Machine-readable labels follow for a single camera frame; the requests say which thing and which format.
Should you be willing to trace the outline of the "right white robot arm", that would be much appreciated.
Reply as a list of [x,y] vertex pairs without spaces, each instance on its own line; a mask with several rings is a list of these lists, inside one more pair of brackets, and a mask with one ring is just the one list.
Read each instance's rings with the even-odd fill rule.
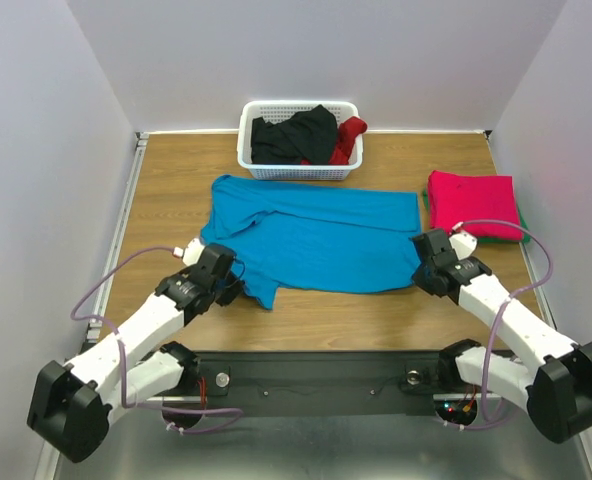
[[525,307],[474,256],[477,240],[460,225],[421,233],[412,242],[420,260],[414,284],[478,318],[491,339],[501,339],[513,353],[503,357],[491,345],[459,341],[439,354],[439,384],[448,390],[469,384],[500,396],[554,443],[591,428],[592,342],[579,344]]

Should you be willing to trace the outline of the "blue t shirt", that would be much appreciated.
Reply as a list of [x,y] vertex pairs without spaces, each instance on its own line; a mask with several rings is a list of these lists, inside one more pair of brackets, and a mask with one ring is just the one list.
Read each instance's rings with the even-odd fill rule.
[[245,294],[267,310],[280,288],[374,294],[412,284],[415,193],[223,175],[211,198],[201,237],[235,252]]

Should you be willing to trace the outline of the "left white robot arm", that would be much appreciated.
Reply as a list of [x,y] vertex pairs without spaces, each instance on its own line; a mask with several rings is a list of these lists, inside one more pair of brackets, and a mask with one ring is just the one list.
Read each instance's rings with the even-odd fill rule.
[[[192,424],[210,414],[238,419],[238,408],[207,406],[207,374],[198,356],[170,336],[214,305],[230,304],[244,283],[232,267],[235,253],[220,244],[193,239],[171,254],[180,271],[163,278],[144,303],[110,335],[89,350],[38,373],[27,424],[73,463],[90,457],[110,427],[135,408],[158,407],[167,415],[187,416]],[[195,409],[156,404],[153,397],[197,389]]]

